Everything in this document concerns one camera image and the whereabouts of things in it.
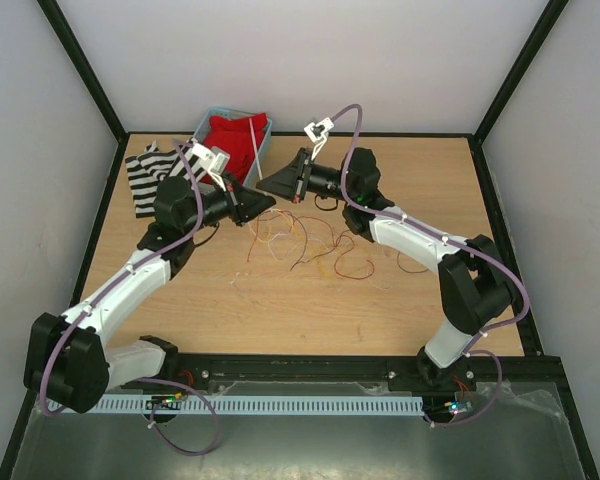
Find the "white zip tie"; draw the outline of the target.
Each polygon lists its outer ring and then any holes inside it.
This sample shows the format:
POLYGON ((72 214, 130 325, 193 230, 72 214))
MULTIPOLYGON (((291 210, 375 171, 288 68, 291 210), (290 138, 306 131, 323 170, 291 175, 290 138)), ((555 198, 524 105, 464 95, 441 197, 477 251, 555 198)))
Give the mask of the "white zip tie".
POLYGON ((252 118, 249 118, 249 127, 250 127, 252 148, 253 148, 253 153, 254 153, 254 164, 256 166, 256 171, 258 174, 258 180, 262 180, 263 174, 262 174, 261 162, 260 162, 260 158, 259 158, 259 147, 258 147, 257 140, 256 140, 255 128, 254 128, 254 123, 253 123, 252 118))

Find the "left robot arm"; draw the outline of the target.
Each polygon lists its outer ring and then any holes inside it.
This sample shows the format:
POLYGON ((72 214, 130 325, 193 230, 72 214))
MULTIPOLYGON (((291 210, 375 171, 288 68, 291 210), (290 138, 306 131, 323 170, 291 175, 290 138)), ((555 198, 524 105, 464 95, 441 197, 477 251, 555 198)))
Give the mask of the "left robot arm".
POLYGON ((161 388, 176 382, 180 364, 173 344, 151 335, 124 347, 108 343, 144 300, 183 269, 196 248, 196 229, 225 218, 242 226, 275 204, 273 197, 230 176, 222 182, 206 192, 183 177, 160 183, 155 220, 123 267, 85 300, 33 323, 23 379, 27 389, 41 401, 85 413, 105 392, 139 378, 161 388))

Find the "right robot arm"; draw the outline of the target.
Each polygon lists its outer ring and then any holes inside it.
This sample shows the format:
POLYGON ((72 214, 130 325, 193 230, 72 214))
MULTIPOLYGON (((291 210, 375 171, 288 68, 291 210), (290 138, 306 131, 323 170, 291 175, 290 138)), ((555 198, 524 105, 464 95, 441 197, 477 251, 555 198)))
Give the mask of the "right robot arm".
POLYGON ((342 201, 352 234, 390 247, 437 276, 444 320, 417 354, 417 376, 425 387, 438 389, 479 338, 503 326, 500 315, 516 300, 527 302, 529 297, 491 239, 466 239, 415 219, 381 193, 380 179, 369 149, 351 150, 341 168, 334 169, 316 164, 313 154, 302 148, 257 187, 293 203, 302 202, 308 193, 342 201))

